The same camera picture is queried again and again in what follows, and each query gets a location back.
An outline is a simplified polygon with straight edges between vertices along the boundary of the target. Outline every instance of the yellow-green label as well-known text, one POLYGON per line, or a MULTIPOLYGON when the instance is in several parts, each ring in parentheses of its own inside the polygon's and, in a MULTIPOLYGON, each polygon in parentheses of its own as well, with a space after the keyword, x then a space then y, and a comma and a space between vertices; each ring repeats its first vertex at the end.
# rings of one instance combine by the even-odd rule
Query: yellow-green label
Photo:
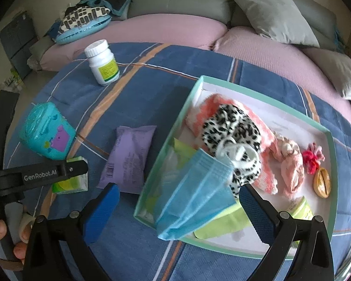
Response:
POLYGON ((99 67, 99 72, 103 77, 104 81, 108 81, 118 73, 117 63, 114 60, 112 60, 106 65, 99 67))

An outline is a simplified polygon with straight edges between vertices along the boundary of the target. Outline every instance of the blue gripper pad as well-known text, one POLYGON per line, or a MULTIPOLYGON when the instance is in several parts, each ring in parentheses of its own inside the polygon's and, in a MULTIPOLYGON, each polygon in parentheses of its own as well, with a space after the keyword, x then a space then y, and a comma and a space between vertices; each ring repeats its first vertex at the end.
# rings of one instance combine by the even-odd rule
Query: blue gripper pad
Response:
POLYGON ((96 204, 95 210, 83 224, 83 239, 87 245, 98 240, 120 200, 120 189, 116 184, 108 184, 96 200, 100 197, 102 199, 96 204))
POLYGON ((245 185, 239 190, 239 201, 260 240, 271 246, 275 239, 274 224, 245 185))

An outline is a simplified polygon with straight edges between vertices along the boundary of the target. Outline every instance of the barcode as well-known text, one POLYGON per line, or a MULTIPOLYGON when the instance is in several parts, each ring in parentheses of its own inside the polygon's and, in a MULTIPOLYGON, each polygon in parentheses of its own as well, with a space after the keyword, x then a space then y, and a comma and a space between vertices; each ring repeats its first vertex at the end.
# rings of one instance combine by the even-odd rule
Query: barcode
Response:
POLYGON ((114 164, 113 163, 109 163, 107 165, 106 176, 113 177, 113 171, 114 171, 114 164))

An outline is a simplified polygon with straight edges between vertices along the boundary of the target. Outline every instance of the red hair tie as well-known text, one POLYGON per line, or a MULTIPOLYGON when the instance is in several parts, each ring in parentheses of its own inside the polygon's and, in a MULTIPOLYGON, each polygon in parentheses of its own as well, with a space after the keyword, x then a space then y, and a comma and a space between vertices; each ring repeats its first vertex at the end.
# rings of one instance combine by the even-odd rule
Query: red hair tie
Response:
POLYGON ((315 174, 321 161, 325 160, 321 146, 317 146, 316 143, 309 144, 308 149, 302 153, 302 156, 308 174, 315 174))

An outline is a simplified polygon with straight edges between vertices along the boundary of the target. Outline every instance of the leopard print fabric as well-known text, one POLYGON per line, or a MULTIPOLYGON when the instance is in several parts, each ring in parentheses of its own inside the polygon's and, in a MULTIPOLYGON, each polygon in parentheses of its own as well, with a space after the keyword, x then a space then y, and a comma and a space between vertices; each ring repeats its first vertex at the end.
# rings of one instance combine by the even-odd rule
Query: leopard print fabric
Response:
MULTIPOLYGON (((232 137, 237 143, 249 144, 260 153, 261 135, 255 123, 241 109, 232 104, 222 104, 217 113, 205 121, 202 139, 209 151, 215 155, 219 142, 232 137)), ((245 152, 242 160, 247 161, 245 152)), ((253 183, 260 175, 261 161, 255 161, 250 169, 235 169, 230 183, 231 191, 238 198, 239 189, 244 184, 253 183)))

